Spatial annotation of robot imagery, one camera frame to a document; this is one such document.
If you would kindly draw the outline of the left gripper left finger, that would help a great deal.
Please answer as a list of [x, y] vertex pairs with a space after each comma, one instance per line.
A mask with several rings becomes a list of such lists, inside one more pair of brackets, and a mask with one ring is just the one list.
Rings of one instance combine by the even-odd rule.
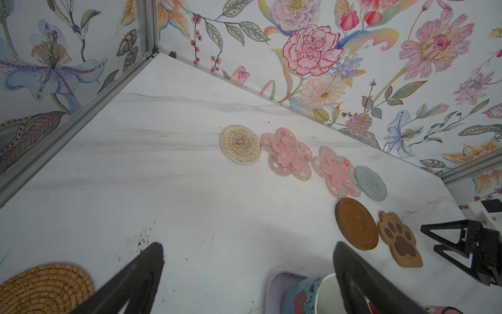
[[164, 266], [163, 246], [151, 243], [73, 313], [150, 313]]

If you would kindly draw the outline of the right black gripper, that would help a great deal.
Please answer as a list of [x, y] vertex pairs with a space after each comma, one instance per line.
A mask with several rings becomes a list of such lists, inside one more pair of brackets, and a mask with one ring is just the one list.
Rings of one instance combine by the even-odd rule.
[[[480, 222], [462, 220], [422, 225], [421, 233], [435, 241], [433, 250], [483, 285], [501, 286], [501, 234]], [[448, 254], [470, 251], [470, 267]]]

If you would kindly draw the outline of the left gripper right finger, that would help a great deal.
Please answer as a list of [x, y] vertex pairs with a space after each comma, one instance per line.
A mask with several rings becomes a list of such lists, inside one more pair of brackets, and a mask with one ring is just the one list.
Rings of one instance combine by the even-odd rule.
[[347, 313], [425, 313], [346, 243], [338, 242], [333, 266]]

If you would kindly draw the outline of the brown paw cork coaster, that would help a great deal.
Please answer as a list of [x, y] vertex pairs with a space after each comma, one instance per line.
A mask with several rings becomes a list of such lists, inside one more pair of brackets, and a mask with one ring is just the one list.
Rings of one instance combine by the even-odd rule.
[[379, 212], [379, 235], [387, 244], [396, 263], [402, 268], [422, 268], [423, 260], [417, 250], [417, 240], [411, 229], [394, 213]]

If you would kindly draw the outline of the brown round wooden coaster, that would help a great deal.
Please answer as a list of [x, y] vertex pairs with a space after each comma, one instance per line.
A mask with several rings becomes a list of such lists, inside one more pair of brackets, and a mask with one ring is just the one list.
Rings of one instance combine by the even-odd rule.
[[375, 220], [366, 207], [352, 198], [343, 198], [335, 207], [337, 225], [353, 247], [370, 251], [376, 248], [379, 234]]

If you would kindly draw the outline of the woven rattan round coaster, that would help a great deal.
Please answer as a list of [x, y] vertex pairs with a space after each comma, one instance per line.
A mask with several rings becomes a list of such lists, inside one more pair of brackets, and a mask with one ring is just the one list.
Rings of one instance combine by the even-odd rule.
[[1, 284], [1, 313], [70, 313], [94, 293], [94, 282], [84, 268], [42, 264]]

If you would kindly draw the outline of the grey blue woven coaster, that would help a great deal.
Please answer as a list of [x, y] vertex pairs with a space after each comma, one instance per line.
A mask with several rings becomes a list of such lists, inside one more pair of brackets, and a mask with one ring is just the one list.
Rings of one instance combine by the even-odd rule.
[[356, 166], [354, 176], [361, 190], [372, 200], [384, 201], [388, 195], [386, 185], [380, 175], [367, 166]]

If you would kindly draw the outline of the pink flower coaster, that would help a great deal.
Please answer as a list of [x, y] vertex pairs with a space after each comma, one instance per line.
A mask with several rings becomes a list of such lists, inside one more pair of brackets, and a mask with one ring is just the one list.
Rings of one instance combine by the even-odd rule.
[[301, 181], [312, 177], [312, 150], [298, 141], [289, 129], [279, 128], [275, 133], [265, 133], [261, 136], [261, 145], [269, 153], [269, 165], [277, 175], [293, 175]]
[[337, 199], [359, 197], [362, 189], [355, 178], [355, 166], [329, 147], [319, 148], [318, 156], [312, 159], [312, 167], [325, 180], [330, 194]]

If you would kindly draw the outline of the multicolour embroidered round coaster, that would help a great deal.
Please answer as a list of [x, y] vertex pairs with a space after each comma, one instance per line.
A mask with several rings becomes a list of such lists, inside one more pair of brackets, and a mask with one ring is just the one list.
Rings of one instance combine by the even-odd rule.
[[225, 128], [219, 138], [222, 152], [241, 165], [252, 165], [261, 157], [261, 141], [249, 128], [232, 125]]

